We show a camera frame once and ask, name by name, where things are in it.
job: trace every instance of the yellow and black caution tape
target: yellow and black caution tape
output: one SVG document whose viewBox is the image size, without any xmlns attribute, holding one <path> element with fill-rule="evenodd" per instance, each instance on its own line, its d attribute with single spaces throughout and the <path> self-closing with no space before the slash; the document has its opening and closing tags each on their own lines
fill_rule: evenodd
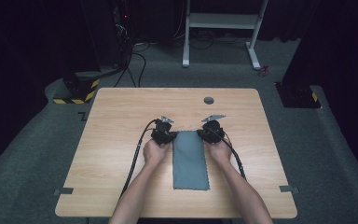
<svg viewBox="0 0 358 224">
<path fill-rule="evenodd" d="M 83 97 L 78 98 L 63 98 L 63 97 L 56 97 L 53 99 L 54 103 L 59 105 L 66 105 L 66 104 L 76 104 L 82 105 L 87 104 L 91 101 L 92 97 L 94 96 L 97 86 L 100 83 L 100 79 L 94 80 L 89 83 L 89 87 L 83 88 L 81 91 Z"/>
<path fill-rule="evenodd" d="M 312 98 L 314 102 L 318 102 L 318 96 L 316 95 L 315 92 L 312 93 Z"/>
</svg>

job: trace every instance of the wooden table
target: wooden table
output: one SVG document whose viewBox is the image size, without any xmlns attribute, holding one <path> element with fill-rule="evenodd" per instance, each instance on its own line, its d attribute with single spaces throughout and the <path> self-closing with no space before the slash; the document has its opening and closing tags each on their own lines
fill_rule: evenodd
<svg viewBox="0 0 358 224">
<path fill-rule="evenodd" d="M 205 97 L 214 103 L 206 105 Z M 171 131 L 197 130 L 202 119 L 225 114 L 219 122 L 243 163 L 248 182 L 274 218 L 297 214 L 260 97 L 253 89 L 102 88 L 98 90 L 61 194 L 60 217 L 110 217 L 129 173 L 145 125 L 166 116 Z M 150 138 L 146 133 L 144 143 Z M 205 148 L 210 190 L 173 189 L 172 149 L 156 170 L 141 217 L 239 217 L 227 182 Z M 234 157 L 231 160 L 235 167 Z M 132 178 L 145 164 L 142 151 Z"/>
</svg>

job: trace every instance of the black curtain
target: black curtain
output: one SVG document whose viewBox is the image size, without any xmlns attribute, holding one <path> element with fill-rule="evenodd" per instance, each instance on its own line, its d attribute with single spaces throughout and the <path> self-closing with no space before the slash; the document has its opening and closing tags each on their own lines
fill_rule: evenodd
<svg viewBox="0 0 358 224">
<path fill-rule="evenodd" d="M 43 38 L 40 1 L 0 1 L 0 155 L 48 102 L 58 79 Z"/>
<path fill-rule="evenodd" d="M 358 160 L 358 0 L 320 2 L 282 84 L 322 86 Z"/>
<path fill-rule="evenodd" d="M 320 0 L 270 0 L 258 39 L 296 40 L 307 31 Z"/>
</svg>

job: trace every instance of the white frame leg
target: white frame leg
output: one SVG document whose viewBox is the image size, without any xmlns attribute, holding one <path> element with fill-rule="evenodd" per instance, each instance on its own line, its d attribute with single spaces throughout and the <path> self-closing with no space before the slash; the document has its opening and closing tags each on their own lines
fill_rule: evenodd
<svg viewBox="0 0 358 224">
<path fill-rule="evenodd" d="M 186 9 L 186 33 L 185 33 L 185 44 L 183 48 L 183 67 L 190 66 L 190 46 L 189 46 L 189 36 L 190 36 L 190 0 L 187 0 L 187 9 Z"/>
<path fill-rule="evenodd" d="M 263 1 L 260 12 L 258 13 L 257 22 L 255 23 L 255 29 L 252 34 L 252 40 L 251 42 L 246 42 L 246 49 L 249 52 L 249 57 L 251 58 L 252 66 L 254 70 L 261 69 L 260 63 L 258 62 L 257 56 L 255 55 L 255 41 L 257 40 L 258 32 L 260 31 L 261 22 L 263 21 L 264 12 L 266 11 L 268 2 L 269 0 Z"/>
</svg>

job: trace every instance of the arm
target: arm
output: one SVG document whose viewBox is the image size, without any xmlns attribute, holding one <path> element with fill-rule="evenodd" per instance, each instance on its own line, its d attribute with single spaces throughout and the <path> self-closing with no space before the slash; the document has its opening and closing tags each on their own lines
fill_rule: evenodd
<svg viewBox="0 0 358 224">
<path fill-rule="evenodd" d="M 157 145 L 154 140 L 145 144 L 145 166 L 133 179 L 121 199 L 109 221 L 109 224 L 136 223 L 144 208 L 146 190 L 150 177 L 155 172 L 159 163 L 164 159 L 169 145 Z"/>
<path fill-rule="evenodd" d="M 212 158 L 224 174 L 235 204 L 245 223 L 272 223 L 269 210 L 257 191 L 235 170 L 230 162 L 231 149 L 220 141 L 216 144 L 205 143 Z"/>
</svg>

